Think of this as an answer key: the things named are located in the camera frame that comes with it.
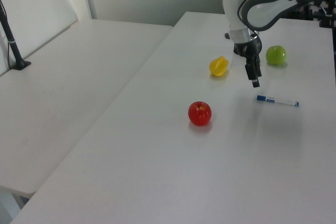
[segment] white table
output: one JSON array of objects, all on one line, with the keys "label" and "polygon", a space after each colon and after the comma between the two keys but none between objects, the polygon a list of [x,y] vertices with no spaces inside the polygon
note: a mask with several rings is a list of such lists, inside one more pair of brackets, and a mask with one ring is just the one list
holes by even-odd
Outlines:
[{"label": "white table", "polygon": [[[225,15],[186,13],[13,224],[335,223],[331,30],[281,19],[262,32],[254,89],[227,29]],[[266,64],[274,44],[284,68]],[[212,78],[220,55],[229,72]],[[197,100],[212,107],[209,126],[189,122]]]},{"label": "white table", "polygon": [[85,20],[0,77],[0,189],[30,197],[172,27]]}]

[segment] robotic arm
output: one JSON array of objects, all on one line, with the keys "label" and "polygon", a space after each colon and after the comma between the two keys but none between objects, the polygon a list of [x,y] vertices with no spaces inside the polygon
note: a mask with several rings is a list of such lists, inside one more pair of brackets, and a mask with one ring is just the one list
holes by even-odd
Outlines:
[{"label": "robotic arm", "polygon": [[246,58],[246,72],[253,87],[259,87],[261,40],[255,31],[273,26],[283,14],[322,0],[223,0],[230,23],[230,38],[240,56]]}]

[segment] black pole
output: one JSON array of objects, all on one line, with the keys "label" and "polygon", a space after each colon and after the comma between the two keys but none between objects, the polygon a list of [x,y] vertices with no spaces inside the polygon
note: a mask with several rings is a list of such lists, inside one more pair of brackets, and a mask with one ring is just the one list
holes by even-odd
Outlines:
[{"label": "black pole", "polygon": [[15,66],[13,66],[12,68],[16,70],[22,70],[25,67],[29,66],[31,63],[29,61],[25,61],[22,59],[20,51],[16,45],[14,36],[12,34],[12,31],[9,27],[7,16],[5,15],[5,11],[1,4],[0,4],[0,22],[1,22],[2,27],[4,28],[4,32],[6,34],[8,43],[10,44],[13,55],[15,57],[16,63],[15,63]]}]

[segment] white marker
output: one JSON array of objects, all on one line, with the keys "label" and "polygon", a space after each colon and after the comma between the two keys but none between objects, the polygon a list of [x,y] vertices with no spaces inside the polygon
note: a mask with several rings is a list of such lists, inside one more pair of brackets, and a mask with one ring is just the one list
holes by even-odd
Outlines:
[{"label": "white marker", "polygon": [[265,97],[263,95],[258,95],[257,100],[258,101],[264,101],[264,102],[271,102],[271,103],[279,103],[279,104],[295,106],[295,107],[299,106],[299,102],[296,102],[296,101],[279,100],[279,99],[276,99],[274,97]]}]

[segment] green apple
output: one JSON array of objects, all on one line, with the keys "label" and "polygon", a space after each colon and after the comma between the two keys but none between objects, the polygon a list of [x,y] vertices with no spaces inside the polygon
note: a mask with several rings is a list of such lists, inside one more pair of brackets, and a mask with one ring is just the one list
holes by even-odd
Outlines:
[{"label": "green apple", "polygon": [[267,49],[266,60],[271,65],[280,65],[286,59],[286,51],[282,46],[272,46]]}]

